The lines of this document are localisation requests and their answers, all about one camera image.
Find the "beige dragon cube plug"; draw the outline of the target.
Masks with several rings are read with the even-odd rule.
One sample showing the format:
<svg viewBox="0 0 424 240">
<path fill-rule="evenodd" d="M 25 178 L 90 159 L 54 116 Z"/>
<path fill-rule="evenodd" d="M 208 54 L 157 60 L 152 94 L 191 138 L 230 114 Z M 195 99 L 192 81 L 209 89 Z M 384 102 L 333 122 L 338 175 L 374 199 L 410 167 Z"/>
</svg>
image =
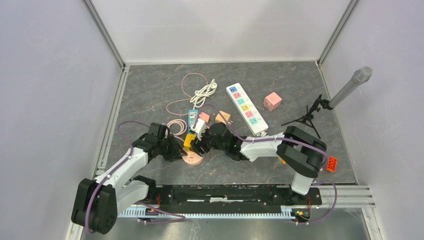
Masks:
<svg viewBox="0 0 424 240">
<path fill-rule="evenodd" d="M 215 123 L 232 124 L 231 115 L 224 111 L 219 111 L 215 117 Z"/>
</svg>

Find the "yellow cube plug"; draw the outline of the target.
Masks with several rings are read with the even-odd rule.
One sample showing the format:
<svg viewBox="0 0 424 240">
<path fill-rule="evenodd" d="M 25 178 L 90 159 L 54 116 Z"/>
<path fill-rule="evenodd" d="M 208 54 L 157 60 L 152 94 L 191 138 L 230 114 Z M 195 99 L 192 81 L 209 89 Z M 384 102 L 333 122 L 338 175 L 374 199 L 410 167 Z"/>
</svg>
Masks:
<svg viewBox="0 0 424 240">
<path fill-rule="evenodd" d="M 191 142 L 196 139 L 196 134 L 187 133 L 183 142 L 183 146 L 186 150 L 190 150 Z"/>
</svg>

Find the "salmon pink usb charger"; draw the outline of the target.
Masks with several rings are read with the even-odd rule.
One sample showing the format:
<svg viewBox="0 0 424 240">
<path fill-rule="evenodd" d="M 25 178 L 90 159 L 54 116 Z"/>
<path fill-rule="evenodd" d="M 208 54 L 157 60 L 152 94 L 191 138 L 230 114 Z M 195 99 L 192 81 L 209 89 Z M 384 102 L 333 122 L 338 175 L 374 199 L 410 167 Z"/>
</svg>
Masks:
<svg viewBox="0 0 424 240">
<path fill-rule="evenodd" d="M 201 112 L 201 113 L 199 114 L 199 118 L 200 118 L 201 120 L 203 120 L 205 123 L 209 123 L 209 121 L 210 121 L 210 115 L 209 115 L 209 114 L 207 114 L 207 113 L 205 113 L 205 112 Z"/>
</svg>

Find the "pink shape sorter toy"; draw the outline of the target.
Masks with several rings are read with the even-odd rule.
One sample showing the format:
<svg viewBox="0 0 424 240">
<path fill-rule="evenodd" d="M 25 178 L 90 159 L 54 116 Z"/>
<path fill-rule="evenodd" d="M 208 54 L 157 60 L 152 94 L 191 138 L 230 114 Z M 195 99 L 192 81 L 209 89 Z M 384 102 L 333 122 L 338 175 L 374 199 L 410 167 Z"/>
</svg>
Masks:
<svg viewBox="0 0 424 240">
<path fill-rule="evenodd" d="M 182 160 L 189 166 L 197 166 L 202 163 L 203 157 L 193 151 L 188 151 L 186 155 L 182 156 Z"/>
</svg>

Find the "teal usb power strip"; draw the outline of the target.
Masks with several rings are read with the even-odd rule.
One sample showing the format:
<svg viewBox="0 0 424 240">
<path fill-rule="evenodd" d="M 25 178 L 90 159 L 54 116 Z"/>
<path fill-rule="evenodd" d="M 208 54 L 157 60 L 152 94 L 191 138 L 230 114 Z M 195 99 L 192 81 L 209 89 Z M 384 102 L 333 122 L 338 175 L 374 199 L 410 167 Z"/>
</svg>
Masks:
<svg viewBox="0 0 424 240">
<path fill-rule="evenodd" d="M 198 116 L 198 110 L 197 109 L 191 109 L 188 111 L 188 117 L 187 117 L 187 131 L 189 132 L 191 130 L 192 121 L 196 119 Z"/>
</svg>

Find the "white power strip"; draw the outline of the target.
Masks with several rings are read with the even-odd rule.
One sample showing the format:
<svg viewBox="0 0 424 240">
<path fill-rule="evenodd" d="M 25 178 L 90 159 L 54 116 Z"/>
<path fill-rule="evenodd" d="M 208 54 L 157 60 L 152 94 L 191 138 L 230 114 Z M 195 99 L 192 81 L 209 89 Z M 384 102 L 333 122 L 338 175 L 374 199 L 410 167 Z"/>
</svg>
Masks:
<svg viewBox="0 0 424 240">
<path fill-rule="evenodd" d="M 225 90 L 251 133 L 257 137 L 264 137 L 269 126 L 240 83 L 227 86 Z"/>
</svg>

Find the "pink cube plug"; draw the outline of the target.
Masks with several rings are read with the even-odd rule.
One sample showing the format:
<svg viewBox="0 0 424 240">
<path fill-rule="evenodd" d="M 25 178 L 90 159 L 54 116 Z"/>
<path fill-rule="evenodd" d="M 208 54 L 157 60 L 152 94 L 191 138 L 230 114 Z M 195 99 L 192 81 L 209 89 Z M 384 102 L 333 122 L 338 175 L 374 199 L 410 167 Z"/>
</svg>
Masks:
<svg viewBox="0 0 424 240">
<path fill-rule="evenodd" d="M 282 103 L 282 98 L 276 93 L 272 92 L 264 98 L 263 105 L 269 111 L 275 110 Z"/>
</svg>

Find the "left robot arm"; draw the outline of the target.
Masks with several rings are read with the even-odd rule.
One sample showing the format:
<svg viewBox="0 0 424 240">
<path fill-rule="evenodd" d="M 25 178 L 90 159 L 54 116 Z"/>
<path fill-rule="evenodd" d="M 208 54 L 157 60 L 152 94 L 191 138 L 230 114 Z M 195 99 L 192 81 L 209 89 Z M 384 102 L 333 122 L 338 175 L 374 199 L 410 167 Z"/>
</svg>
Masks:
<svg viewBox="0 0 424 240">
<path fill-rule="evenodd" d="M 103 174 L 79 183 L 70 219 L 88 234 L 107 234 L 118 215 L 137 202 L 159 202 L 156 181 L 136 172 L 158 156 L 173 162 L 187 154 L 167 125 L 153 122 L 147 127 L 135 141 L 122 135 L 129 144 L 123 157 Z"/>
</svg>

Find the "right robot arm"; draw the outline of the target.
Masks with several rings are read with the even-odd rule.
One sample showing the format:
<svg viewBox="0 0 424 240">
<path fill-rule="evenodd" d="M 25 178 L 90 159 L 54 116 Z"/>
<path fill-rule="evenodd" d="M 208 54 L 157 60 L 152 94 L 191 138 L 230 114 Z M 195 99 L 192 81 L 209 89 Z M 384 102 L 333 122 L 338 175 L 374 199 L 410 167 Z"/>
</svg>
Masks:
<svg viewBox="0 0 424 240">
<path fill-rule="evenodd" d="M 235 161 L 255 161 L 257 158 L 281 158 L 295 172 L 289 199 L 302 204 L 309 198 L 313 181 L 329 159 L 327 145 L 296 126 L 286 131 L 262 137 L 247 137 L 232 133 L 223 123 L 206 128 L 190 142 L 190 149 L 203 156 L 210 150 L 223 151 Z"/>
</svg>

